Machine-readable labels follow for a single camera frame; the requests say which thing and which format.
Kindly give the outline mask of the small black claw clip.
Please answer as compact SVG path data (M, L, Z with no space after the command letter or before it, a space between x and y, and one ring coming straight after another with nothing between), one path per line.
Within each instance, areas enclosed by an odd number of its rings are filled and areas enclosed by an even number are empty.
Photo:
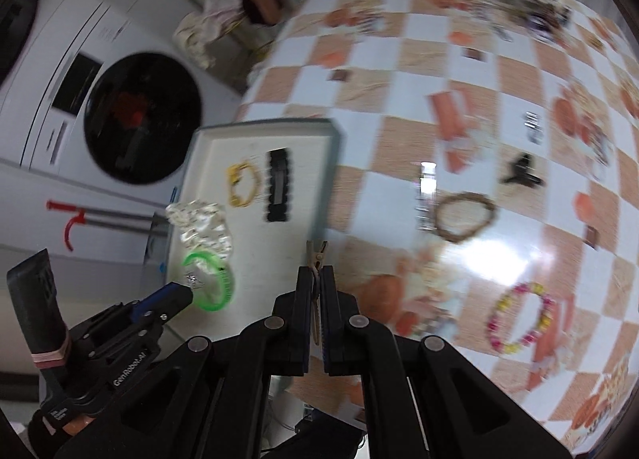
M531 172L533 157L530 154L523 153L517 160L510 163L510 175L500 180L503 184L517 183L528 188L537 188L544 186L544 180L535 176Z

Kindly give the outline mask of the grey white jewelry box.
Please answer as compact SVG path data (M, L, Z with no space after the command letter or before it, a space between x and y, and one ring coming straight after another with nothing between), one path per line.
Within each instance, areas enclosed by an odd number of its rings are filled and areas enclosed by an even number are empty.
M268 154L289 151L288 220L265 220ZM171 321L184 338L237 334L271 313L275 298L294 288L306 242L325 230L340 134L326 119L284 119L201 128L191 143L179 201L225 209L234 250L228 267L233 296L214 312L191 305Z

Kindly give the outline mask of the cream polka dot scrunchie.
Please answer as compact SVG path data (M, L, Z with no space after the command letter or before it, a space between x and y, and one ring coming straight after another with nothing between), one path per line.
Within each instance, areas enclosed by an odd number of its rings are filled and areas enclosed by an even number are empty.
M191 253L205 253L227 265L234 250L225 209L203 200L176 202L166 207L171 236L168 262L181 262Z

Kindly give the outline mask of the black scalloped snap hair clip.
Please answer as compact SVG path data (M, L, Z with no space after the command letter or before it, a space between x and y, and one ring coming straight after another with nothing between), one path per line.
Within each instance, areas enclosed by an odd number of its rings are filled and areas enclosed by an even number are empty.
M290 184L289 151L286 148L275 149L269 152L268 157L268 201L265 220L286 222Z

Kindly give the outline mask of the clear rectangular hair clip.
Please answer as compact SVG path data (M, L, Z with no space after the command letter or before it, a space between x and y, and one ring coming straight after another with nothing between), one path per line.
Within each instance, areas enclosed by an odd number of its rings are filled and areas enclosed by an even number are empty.
M420 230L434 230L434 208L437 205L437 165L432 162L419 164L417 218Z

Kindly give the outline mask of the checkered printed tablecloth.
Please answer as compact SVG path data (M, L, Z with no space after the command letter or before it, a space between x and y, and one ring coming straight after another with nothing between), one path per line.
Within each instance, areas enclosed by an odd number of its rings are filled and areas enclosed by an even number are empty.
M472 1L302 0L240 115L334 121L340 287L596 453L638 381L638 62L580 2L558 0L569 21L546 41ZM544 186L500 182L523 153Z

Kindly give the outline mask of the white washing machine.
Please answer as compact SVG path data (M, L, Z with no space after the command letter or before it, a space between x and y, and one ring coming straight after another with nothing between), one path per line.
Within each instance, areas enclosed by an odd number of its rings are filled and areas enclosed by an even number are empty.
M104 0L38 0L1 87L1 160L146 204L173 201L198 128L236 91Z

